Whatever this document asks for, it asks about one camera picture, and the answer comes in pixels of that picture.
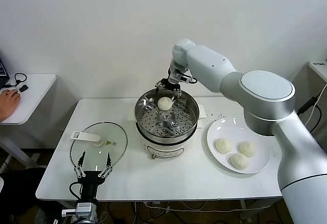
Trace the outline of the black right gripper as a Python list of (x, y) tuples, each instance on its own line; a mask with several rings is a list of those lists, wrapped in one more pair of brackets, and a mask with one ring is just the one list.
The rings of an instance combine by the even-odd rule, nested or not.
[(172, 84), (168, 79), (163, 78), (155, 84), (155, 93), (158, 93), (160, 88), (174, 91), (174, 96), (172, 98), (172, 102), (178, 99), (181, 96), (181, 88), (179, 84)]

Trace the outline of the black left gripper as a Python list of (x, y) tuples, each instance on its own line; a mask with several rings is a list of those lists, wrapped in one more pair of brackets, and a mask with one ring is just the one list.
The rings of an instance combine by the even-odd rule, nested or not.
[(105, 182), (105, 178), (112, 172), (110, 152), (107, 154), (106, 167), (100, 171), (84, 172), (82, 165), (85, 158), (85, 152), (79, 158), (77, 165), (74, 166), (75, 174), (78, 178), (78, 183), (82, 185), (81, 196), (96, 196), (98, 186)]

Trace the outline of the person's bare hand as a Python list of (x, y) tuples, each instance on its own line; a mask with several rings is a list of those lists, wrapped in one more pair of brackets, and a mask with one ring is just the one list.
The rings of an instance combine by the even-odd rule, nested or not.
[(20, 94), (16, 89), (5, 89), (0, 95), (0, 120), (9, 118), (17, 109), (20, 102)]

